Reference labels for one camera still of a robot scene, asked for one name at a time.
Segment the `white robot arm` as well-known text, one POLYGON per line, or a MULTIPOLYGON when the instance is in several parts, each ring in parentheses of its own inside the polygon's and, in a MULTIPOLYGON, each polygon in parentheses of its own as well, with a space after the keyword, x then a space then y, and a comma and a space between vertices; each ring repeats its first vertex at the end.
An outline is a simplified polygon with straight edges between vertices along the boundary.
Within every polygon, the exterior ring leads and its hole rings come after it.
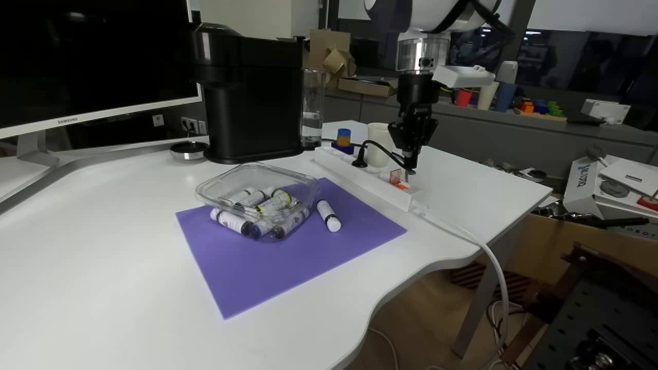
POLYGON ((394 146, 400 149, 394 162, 413 173, 422 148, 434 135, 437 122, 431 104, 437 89, 480 89, 495 74, 482 66, 450 66, 450 36, 490 24, 501 34, 501 44, 513 39, 500 20, 501 0, 363 0, 363 10, 377 30, 397 33, 397 119, 389 126, 394 146))

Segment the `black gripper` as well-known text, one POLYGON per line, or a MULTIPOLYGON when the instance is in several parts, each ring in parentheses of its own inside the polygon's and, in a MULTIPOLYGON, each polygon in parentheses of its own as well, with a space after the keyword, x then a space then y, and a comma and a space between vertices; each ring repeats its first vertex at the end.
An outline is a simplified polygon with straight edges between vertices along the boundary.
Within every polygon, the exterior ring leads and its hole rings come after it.
POLYGON ((398 113, 389 132, 392 141, 400 146, 404 168, 415 170, 422 146, 437 127, 437 122, 431 117, 431 104, 437 101, 437 85, 430 74, 400 74, 397 101, 398 113))

